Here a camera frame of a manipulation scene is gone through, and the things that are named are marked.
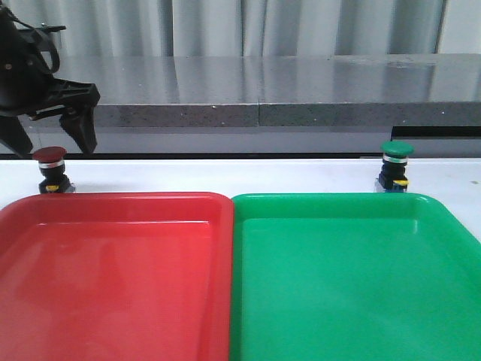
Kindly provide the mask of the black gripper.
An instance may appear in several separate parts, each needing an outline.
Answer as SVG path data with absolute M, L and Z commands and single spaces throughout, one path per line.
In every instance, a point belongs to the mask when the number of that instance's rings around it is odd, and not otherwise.
M 52 34 L 65 29 L 30 26 L 1 7 L 1 143 L 20 158 L 28 158 L 33 148 L 17 118 L 24 114 L 33 120 L 61 115 L 60 126 L 83 153 L 96 149 L 96 85 L 54 77 L 60 58 Z

